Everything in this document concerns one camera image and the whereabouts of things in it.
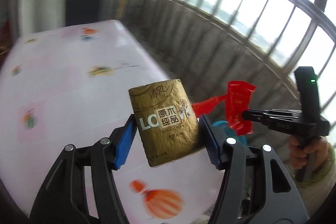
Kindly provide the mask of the person's right hand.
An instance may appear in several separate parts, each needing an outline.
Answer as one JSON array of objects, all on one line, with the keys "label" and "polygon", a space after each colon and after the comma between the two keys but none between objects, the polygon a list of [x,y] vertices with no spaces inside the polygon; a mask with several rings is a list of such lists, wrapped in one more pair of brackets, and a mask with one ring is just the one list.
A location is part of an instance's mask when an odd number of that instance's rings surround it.
[{"label": "person's right hand", "polygon": [[288,145],[290,164],[296,170],[303,169],[308,164],[307,157],[311,154],[315,154],[313,172],[320,169],[329,158],[329,142],[325,137],[315,139],[302,148],[299,139],[290,135]]}]

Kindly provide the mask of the green fuzzy sleeve forearm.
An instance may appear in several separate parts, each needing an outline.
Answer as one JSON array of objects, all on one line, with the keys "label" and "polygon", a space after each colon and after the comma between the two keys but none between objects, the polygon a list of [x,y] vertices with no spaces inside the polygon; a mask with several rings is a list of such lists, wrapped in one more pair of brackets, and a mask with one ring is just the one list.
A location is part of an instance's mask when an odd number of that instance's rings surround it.
[{"label": "green fuzzy sleeve forearm", "polygon": [[327,199],[335,185],[335,150],[327,142],[328,157],[321,168],[306,182],[298,182],[293,176],[306,211],[312,217]]}]

